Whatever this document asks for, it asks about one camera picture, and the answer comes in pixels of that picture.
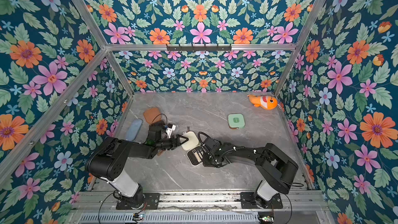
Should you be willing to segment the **cream nail clipper case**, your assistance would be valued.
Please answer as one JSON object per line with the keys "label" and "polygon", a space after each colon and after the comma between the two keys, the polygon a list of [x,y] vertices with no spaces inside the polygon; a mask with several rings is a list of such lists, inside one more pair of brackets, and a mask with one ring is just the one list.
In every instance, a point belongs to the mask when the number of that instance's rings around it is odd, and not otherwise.
{"label": "cream nail clipper case", "polygon": [[204,150],[200,146],[199,139],[193,131],[183,133],[183,137],[188,140],[181,145],[182,149],[187,152],[187,157],[192,166],[198,166],[203,162]]}

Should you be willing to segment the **orange clownfish plush toy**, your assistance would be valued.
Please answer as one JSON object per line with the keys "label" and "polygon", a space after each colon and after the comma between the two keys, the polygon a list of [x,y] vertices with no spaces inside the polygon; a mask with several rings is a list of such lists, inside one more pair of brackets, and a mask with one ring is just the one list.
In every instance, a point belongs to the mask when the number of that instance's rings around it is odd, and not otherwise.
{"label": "orange clownfish plush toy", "polygon": [[249,101],[254,107],[261,107],[265,110],[273,110],[278,106],[278,101],[275,97],[269,95],[248,95]]}

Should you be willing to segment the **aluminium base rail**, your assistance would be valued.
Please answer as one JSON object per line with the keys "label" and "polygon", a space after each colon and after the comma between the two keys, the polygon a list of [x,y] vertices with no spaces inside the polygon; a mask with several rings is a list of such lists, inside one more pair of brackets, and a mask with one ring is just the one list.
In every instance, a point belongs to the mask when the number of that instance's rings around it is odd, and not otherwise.
{"label": "aluminium base rail", "polygon": [[[158,211],[256,211],[253,190],[192,190],[192,191],[148,191],[145,203],[138,209]],[[111,191],[92,191],[80,194],[73,209],[115,210],[121,204]],[[293,189],[289,194],[277,194],[267,205],[276,211],[327,211],[328,204],[319,190]]]}

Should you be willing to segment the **blue oval case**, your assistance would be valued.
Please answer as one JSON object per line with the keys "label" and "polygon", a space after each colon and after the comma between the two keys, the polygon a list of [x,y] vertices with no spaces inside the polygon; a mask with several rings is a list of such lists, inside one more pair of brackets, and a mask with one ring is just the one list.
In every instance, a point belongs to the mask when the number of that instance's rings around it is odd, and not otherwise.
{"label": "blue oval case", "polygon": [[143,121],[141,119],[133,120],[126,132],[125,139],[130,142],[134,141],[140,132],[142,124]]}

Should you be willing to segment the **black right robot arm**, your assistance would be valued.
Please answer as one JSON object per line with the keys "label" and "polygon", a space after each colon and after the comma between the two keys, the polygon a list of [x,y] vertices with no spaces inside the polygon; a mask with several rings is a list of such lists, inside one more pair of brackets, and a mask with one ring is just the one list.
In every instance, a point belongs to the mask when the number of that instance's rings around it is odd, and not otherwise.
{"label": "black right robot arm", "polygon": [[263,176],[250,204],[266,208],[277,194],[287,195],[294,183],[298,164],[272,143],[264,147],[249,148],[222,143],[205,135],[199,140],[204,151],[202,164],[205,167],[222,168],[233,163],[255,167]]}

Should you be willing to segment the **green nail clipper case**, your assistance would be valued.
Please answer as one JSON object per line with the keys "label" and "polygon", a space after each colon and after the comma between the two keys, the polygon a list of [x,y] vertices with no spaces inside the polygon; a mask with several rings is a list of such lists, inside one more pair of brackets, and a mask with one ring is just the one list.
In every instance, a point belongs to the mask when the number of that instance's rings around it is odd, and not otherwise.
{"label": "green nail clipper case", "polygon": [[229,114],[228,125],[230,129],[243,129],[245,127],[245,119],[243,114]]}

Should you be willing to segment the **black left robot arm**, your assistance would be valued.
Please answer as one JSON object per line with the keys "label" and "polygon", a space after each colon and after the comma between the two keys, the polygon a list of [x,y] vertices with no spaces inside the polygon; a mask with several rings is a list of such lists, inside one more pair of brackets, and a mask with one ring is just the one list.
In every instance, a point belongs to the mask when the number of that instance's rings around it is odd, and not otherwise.
{"label": "black left robot arm", "polygon": [[111,184],[116,191],[114,198],[119,201],[117,209],[139,209],[145,205],[143,187],[125,169],[127,159],[153,159],[159,151],[174,150],[189,141],[183,135],[174,135],[173,131],[172,124],[160,120],[149,126],[143,144],[107,137],[90,156],[86,171]]}

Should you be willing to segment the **black hook rail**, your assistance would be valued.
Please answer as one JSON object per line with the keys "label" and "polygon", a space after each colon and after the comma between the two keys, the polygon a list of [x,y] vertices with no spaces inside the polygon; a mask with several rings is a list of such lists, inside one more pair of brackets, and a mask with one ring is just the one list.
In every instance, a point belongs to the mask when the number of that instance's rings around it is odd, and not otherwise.
{"label": "black hook rail", "polygon": [[220,44],[203,44],[203,45],[166,45],[167,51],[186,51],[186,52],[196,52],[196,51],[208,51],[208,52],[218,52],[218,51],[232,51],[232,45],[220,45]]}

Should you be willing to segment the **brown nail clipper case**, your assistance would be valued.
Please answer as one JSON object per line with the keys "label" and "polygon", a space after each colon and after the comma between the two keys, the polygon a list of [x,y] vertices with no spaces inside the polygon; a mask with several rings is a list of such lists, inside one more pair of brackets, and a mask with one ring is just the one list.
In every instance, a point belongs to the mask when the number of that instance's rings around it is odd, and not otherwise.
{"label": "brown nail clipper case", "polygon": [[152,107],[144,111],[143,116],[148,124],[161,120],[161,112],[157,107]]}

